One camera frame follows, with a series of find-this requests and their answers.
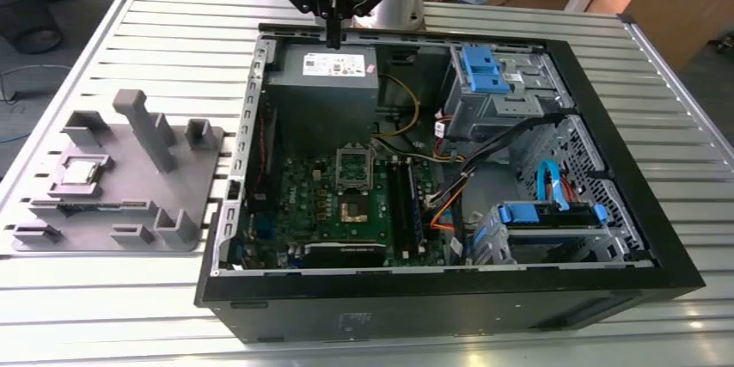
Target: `motherboard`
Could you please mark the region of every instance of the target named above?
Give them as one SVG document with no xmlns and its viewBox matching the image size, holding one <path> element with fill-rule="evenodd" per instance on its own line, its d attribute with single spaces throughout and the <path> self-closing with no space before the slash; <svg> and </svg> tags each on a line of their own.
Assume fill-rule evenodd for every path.
<svg viewBox="0 0 734 367">
<path fill-rule="evenodd" d="M 347 146 L 335 156 L 287 158 L 279 187 L 277 213 L 253 217 L 265 267 L 443 264 L 443 241 L 422 216 L 435 190 L 429 162 Z"/>
</svg>

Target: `aluminum table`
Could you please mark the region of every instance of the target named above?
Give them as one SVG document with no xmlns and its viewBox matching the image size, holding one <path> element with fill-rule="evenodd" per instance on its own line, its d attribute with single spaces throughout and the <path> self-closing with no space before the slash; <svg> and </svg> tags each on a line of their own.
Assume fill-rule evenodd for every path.
<svg viewBox="0 0 734 367">
<path fill-rule="evenodd" d="M 649 178 L 708 287 L 577 332 L 243 345 L 193 305 L 193 254 L 19 254 L 8 223 L 34 219 L 76 109 L 120 121 L 119 89 L 142 89 L 173 125 L 230 132 L 226 174 L 259 22 L 309 24 L 287 0 L 115 0 L 0 184 L 0 364 L 721 365 L 734 359 L 733 150 L 642 32 L 612 15 L 429 3 L 429 30 L 566 40 Z M 225 196 L 225 180 L 211 188 Z M 207 220 L 217 204 L 209 206 Z"/>
</svg>

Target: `green circuit board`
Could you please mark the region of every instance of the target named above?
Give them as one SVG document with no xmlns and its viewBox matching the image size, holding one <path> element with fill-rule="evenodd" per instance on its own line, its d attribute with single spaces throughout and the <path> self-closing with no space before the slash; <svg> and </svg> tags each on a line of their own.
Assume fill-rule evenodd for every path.
<svg viewBox="0 0 734 367">
<path fill-rule="evenodd" d="M 281 200 L 274 219 L 274 242 L 266 253 L 282 251 L 290 244 L 310 242 L 378 243 L 387 246 L 387 265 L 441 265 L 441 242 L 427 242 L 427 253 L 410 260 L 394 255 L 391 203 L 387 190 L 390 158 L 371 160 L 371 190 L 338 190 L 337 157 L 291 158 L 282 169 Z M 434 191 L 427 162 L 413 164 L 419 195 Z M 342 177 L 365 178 L 365 161 L 358 156 L 342 159 Z"/>
</svg>

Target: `floor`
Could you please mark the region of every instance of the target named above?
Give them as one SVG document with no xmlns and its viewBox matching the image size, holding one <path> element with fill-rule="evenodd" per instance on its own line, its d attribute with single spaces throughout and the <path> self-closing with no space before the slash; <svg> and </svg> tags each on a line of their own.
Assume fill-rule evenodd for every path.
<svg viewBox="0 0 734 367">
<path fill-rule="evenodd" d="M 0 71 L 24 64 L 74 65 L 111 2 L 64 0 L 52 4 L 54 16 L 66 37 L 62 47 L 42 55 L 20 55 L 0 40 Z M 0 177 L 24 140 L 3 141 L 30 133 L 63 81 L 64 72 L 59 69 L 27 70 L 4 79 L 6 91 L 22 92 L 16 105 L 0 105 Z M 718 55 L 714 48 L 708 47 L 681 72 L 681 79 L 725 136 L 734 142 L 734 118 L 730 116 L 734 113 L 734 51 Z"/>
</svg>

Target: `power supply label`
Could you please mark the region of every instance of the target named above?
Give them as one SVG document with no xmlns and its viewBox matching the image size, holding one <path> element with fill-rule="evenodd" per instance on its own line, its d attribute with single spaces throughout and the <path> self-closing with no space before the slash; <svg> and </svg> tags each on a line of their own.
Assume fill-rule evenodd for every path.
<svg viewBox="0 0 734 367">
<path fill-rule="evenodd" d="M 365 56 L 337 53 L 309 53 L 303 58 L 305 76 L 365 77 Z"/>
</svg>

